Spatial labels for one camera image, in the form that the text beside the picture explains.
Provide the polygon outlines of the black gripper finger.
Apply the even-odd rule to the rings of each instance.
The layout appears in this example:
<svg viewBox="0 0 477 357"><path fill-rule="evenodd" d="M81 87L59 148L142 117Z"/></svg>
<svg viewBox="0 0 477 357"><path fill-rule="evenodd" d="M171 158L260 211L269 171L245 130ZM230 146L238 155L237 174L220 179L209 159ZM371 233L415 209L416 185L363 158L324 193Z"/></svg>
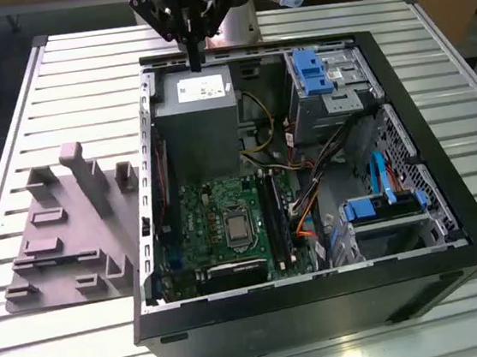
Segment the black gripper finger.
<svg viewBox="0 0 477 357"><path fill-rule="evenodd" d="M189 9L171 14L160 0L129 0L129 6L167 42L175 40L188 55L189 67L196 71L192 33L188 30Z"/></svg>
<svg viewBox="0 0 477 357"><path fill-rule="evenodd" d="M203 42L216 35L229 10L230 0L212 0L210 2L197 0L192 1L189 5L194 60L197 71L201 71L201 65L206 61Z"/></svg>

